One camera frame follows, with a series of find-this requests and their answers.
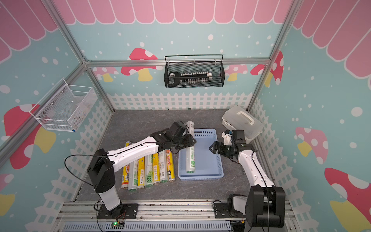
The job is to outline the blue plastic basket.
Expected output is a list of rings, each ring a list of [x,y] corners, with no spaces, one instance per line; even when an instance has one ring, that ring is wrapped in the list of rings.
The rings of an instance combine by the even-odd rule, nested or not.
[[[195,129],[195,172],[186,172],[186,151],[178,156],[178,177],[181,181],[217,180],[224,176],[221,157],[213,154],[209,147],[217,141],[215,129]]]

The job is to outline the white plastic storage box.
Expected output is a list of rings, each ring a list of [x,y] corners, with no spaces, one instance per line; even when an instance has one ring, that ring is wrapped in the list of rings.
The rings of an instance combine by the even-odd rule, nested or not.
[[[226,111],[222,117],[222,124],[230,131],[244,130],[248,144],[263,131],[263,123],[240,106],[234,106]]]

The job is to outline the small green circuit board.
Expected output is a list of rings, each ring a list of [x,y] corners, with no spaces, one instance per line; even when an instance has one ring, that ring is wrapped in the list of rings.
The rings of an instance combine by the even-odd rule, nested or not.
[[[111,230],[122,230],[124,229],[124,226],[125,226],[125,222],[116,221],[116,222],[111,223],[110,229]]]

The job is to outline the yellow red wrap roll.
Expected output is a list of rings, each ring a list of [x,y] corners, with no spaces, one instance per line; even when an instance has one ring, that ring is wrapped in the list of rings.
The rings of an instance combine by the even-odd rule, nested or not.
[[[167,158],[168,181],[174,182],[175,181],[174,159],[173,159],[173,154],[169,149],[166,150],[166,158]]]

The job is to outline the clear white wrap roll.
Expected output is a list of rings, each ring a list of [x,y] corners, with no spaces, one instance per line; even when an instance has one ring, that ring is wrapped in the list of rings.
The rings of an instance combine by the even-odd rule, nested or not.
[[[167,166],[167,155],[166,150],[161,151],[158,154],[159,158],[159,176],[160,176],[160,182],[168,182],[168,166]]]

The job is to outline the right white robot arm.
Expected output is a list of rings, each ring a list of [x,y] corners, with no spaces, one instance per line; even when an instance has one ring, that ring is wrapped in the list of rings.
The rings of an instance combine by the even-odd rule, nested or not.
[[[250,184],[248,195],[231,194],[227,201],[231,216],[247,219],[250,227],[282,228],[285,224],[286,194],[266,175],[257,151],[245,140],[243,130],[226,130],[223,142],[215,141],[209,150],[240,164]]]

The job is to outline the black socket wrench set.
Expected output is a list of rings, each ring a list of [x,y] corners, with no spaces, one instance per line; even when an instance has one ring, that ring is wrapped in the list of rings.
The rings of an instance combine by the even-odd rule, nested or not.
[[[168,87],[186,86],[192,84],[200,84],[211,80],[213,77],[211,72],[192,72],[192,73],[179,73],[171,72],[165,83]]]

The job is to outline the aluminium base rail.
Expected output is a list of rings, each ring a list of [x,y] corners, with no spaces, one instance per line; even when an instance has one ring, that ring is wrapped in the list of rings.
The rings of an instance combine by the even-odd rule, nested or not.
[[[134,209],[126,219],[97,218],[99,203],[68,202],[59,212],[53,232],[299,232],[300,228],[289,204],[285,205],[283,228],[251,228],[243,217],[223,216],[215,212],[226,200],[131,200]],[[112,222],[125,222],[124,229],[111,230]]]

